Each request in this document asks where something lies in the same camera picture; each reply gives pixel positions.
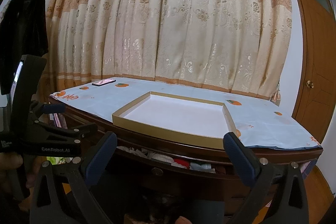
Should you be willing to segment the person's left hand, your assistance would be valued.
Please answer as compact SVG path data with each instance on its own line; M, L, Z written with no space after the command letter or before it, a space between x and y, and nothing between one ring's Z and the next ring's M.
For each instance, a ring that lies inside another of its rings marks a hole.
M35 186L35 181L39 173L45 156L38 156L34 162L30 164L26 177L26 188L32 192L31 188ZM17 182L17 169L22 166L23 158L16 153L1 153L1 210L18 209L19 212L28 212L31 207L32 193L24 200L15 198L14 184Z

